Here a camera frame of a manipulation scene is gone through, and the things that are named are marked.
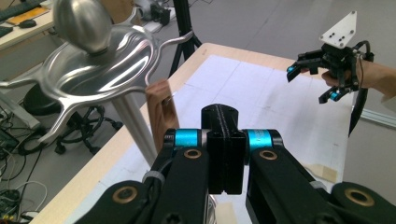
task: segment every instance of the office chair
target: office chair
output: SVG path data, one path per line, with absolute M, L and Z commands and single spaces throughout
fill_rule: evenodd
M 23 99 L 23 107 L 34 116 L 48 116 L 61 111 L 61 105 L 46 96 L 38 84 L 34 85 L 26 93 Z M 90 114 L 93 110 L 97 111 L 99 118 L 90 119 Z M 93 137 L 93 134 L 100 128 L 103 121 L 110 122 L 116 131 L 122 127 L 121 122 L 105 117 L 105 108 L 101 105 L 90 106 L 83 117 L 78 112 L 75 112 L 67 122 L 68 129 L 55 140 L 55 152 L 63 154 L 66 151 L 64 144 L 82 141 L 93 155 L 96 154 L 100 148 L 94 147 L 90 143 L 89 138 Z M 69 139 L 68 136 L 75 131 L 80 132 L 80 137 Z

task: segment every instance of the human arm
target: human arm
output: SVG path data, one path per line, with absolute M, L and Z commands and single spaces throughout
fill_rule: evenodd
M 362 88 L 375 89 L 382 92 L 385 100 L 396 96 L 396 69 L 379 63 L 358 60 L 356 63 L 356 75 Z M 324 73 L 322 77 L 327 85 L 338 85 L 338 80 L 331 77 L 330 71 Z M 346 71 L 346 79 L 349 77 L 350 71 Z

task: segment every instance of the wooden table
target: wooden table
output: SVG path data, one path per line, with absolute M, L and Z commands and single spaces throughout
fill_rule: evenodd
M 286 71 L 287 67 L 293 63 L 293 60 L 262 53 L 214 44 L 203 44 L 170 78 L 171 90 L 180 90 L 190 76 L 210 55 L 219 55 L 221 57 L 263 65 L 281 71 Z M 148 121 L 149 116 L 145 105 L 142 106 L 141 111 L 146 121 Z M 96 154 L 39 213 L 32 223 L 64 223 L 106 173 L 121 159 L 133 143 L 134 140 L 125 127 L 119 130 L 114 137 L 102 147 L 99 153 Z
M 13 46 L 29 37 L 37 35 L 41 32 L 44 32 L 53 26 L 52 19 L 52 10 L 49 12 L 34 18 L 37 26 L 32 28 L 21 29 L 20 27 L 14 27 L 14 30 L 0 38 L 0 50 L 6 49 L 10 46 Z

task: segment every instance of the mouse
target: mouse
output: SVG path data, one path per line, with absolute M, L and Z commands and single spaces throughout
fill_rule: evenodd
M 37 23 L 34 20 L 26 20 L 26 21 L 21 21 L 21 23 L 18 25 L 22 29 L 24 28 L 31 28 L 37 26 Z

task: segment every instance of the white robot bracket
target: white robot bracket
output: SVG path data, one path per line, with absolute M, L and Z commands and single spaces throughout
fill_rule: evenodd
M 330 30 L 320 36 L 319 40 L 338 49 L 343 49 L 356 34 L 357 11 L 347 14 Z

